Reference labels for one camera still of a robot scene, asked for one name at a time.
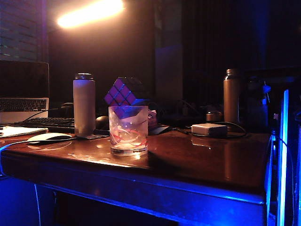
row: keyboard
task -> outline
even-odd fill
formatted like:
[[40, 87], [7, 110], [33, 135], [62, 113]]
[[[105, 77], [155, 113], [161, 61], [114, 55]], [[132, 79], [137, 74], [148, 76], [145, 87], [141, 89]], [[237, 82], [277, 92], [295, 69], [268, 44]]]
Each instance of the keyboard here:
[[49, 132], [74, 133], [73, 118], [32, 118], [16, 122], [14, 126], [48, 128]]
[[2, 112], [37, 112], [46, 109], [46, 99], [0, 98]]

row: computer mouse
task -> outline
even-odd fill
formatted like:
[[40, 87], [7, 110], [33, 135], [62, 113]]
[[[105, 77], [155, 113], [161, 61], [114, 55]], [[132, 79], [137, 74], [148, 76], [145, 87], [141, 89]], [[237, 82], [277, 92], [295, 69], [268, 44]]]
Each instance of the computer mouse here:
[[95, 120], [95, 128], [101, 130], [109, 130], [109, 117], [100, 116]]
[[56, 141], [56, 140], [66, 140], [70, 139], [71, 135], [64, 133], [43, 133], [35, 135], [29, 138], [27, 141], [30, 141], [30, 144], [41, 144], [42, 141]]

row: white power adapter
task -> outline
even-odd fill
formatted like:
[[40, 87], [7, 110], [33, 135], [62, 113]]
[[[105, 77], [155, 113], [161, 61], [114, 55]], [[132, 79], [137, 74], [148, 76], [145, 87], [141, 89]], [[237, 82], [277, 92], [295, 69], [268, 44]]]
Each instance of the white power adapter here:
[[193, 135], [206, 137], [225, 137], [227, 136], [227, 126], [212, 123], [194, 124], [191, 127]]

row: desk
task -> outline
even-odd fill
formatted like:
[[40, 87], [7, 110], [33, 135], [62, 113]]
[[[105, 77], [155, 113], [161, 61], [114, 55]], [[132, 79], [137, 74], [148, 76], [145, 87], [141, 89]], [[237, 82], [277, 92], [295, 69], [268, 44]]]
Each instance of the desk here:
[[[1, 145], [27, 139], [0, 139]], [[13, 145], [6, 175], [192, 225], [266, 224], [268, 134], [213, 139], [177, 131], [149, 137], [143, 156], [111, 154], [109, 138]]]

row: dark curtain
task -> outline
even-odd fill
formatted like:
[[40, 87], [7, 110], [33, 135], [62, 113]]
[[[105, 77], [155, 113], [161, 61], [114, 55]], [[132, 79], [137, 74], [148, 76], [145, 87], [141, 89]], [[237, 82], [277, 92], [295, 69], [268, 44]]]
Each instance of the dark curtain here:
[[301, 65], [301, 1], [182, 1], [183, 97], [222, 104], [228, 68]]

